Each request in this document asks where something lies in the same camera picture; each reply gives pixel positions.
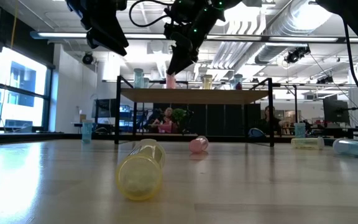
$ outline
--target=building outside window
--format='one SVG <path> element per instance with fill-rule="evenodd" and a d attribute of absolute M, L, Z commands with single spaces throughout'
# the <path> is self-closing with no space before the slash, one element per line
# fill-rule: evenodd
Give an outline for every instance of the building outside window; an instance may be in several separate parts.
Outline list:
<path fill-rule="evenodd" d="M 48 75 L 50 70 L 45 65 L 3 48 L 0 53 L 0 129 L 43 126 Z"/>

